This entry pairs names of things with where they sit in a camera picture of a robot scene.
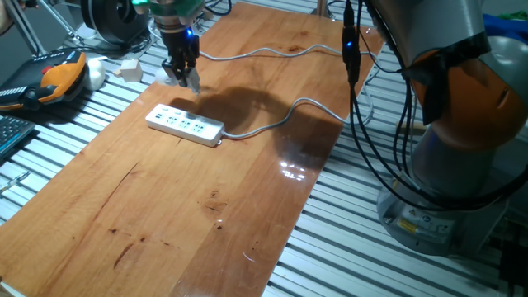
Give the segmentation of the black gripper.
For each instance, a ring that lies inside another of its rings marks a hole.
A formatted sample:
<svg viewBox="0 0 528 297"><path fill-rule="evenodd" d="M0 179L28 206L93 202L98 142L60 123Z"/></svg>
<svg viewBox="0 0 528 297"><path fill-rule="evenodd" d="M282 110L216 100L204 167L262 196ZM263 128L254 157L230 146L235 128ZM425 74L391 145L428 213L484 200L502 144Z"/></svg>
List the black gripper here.
<svg viewBox="0 0 528 297"><path fill-rule="evenodd" d="M200 37L190 26L183 26L175 31L162 31L161 37L169 56L182 59L181 74L170 59L163 60L162 81L167 85L178 85L181 78L182 87L199 87L196 59L200 57Z"/></svg>

